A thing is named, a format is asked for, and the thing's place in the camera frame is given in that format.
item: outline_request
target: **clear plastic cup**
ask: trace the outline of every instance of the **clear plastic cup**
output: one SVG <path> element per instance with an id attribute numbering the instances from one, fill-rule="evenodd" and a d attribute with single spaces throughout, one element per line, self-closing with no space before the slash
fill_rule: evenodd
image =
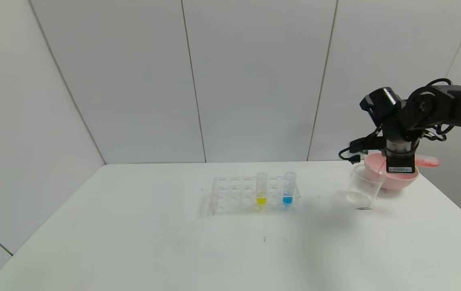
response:
<path id="1" fill-rule="evenodd" d="M 384 175 L 373 173 L 364 164 L 358 164 L 352 170 L 347 200 L 358 209 L 371 209 L 384 180 Z"/>

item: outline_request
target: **blue liquid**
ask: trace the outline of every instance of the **blue liquid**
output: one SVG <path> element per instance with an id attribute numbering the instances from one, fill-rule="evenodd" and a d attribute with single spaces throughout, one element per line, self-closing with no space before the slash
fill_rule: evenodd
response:
<path id="1" fill-rule="evenodd" d="M 286 205 L 291 205 L 291 203 L 293 202 L 293 196 L 292 195 L 289 195 L 289 196 L 286 196 L 287 194 L 284 194 L 285 196 L 282 198 L 282 202 Z"/>

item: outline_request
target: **test tube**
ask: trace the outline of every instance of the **test tube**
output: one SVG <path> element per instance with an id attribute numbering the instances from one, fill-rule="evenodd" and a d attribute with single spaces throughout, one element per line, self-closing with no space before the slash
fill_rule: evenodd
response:
<path id="1" fill-rule="evenodd" d="M 284 202 L 285 205 L 291 205 L 291 203 L 293 203 L 296 179 L 297 174 L 293 172 L 286 172 L 284 174 L 284 195 L 282 196 L 282 202 Z"/>
<path id="2" fill-rule="evenodd" d="M 268 183 L 268 174 L 260 172 L 256 174 L 256 188 L 257 188 L 257 204 L 265 205 L 266 204 L 266 193 L 267 193 L 267 183 Z"/>

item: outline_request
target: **yellow liquid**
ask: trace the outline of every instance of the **yellow liquid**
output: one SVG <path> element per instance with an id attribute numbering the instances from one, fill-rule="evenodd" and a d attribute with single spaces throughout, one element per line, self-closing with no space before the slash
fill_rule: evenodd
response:
<path id="1" fill-rule="evenodd" d="M 259 192 L 257 194 L 257 204 L 259 204 L 259 205 L 265 205 L 266 204 L 266 195 L 264 195 L 264 192 Z"/>

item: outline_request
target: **test tube rack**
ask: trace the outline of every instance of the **test tube rack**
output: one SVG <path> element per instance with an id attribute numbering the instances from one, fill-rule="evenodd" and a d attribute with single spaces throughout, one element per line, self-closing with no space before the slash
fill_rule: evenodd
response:
<path id="1" fill-rule="evenodd" d="M 300 200 L 300 191 L 295 184 L 293 202 L 285 205 L 284 176 L 269 177 L 267 202 L 257 204 L 256 177 L 215 177 L 209 202 L 209 214 L 254 213 L 293 211 Z"/>

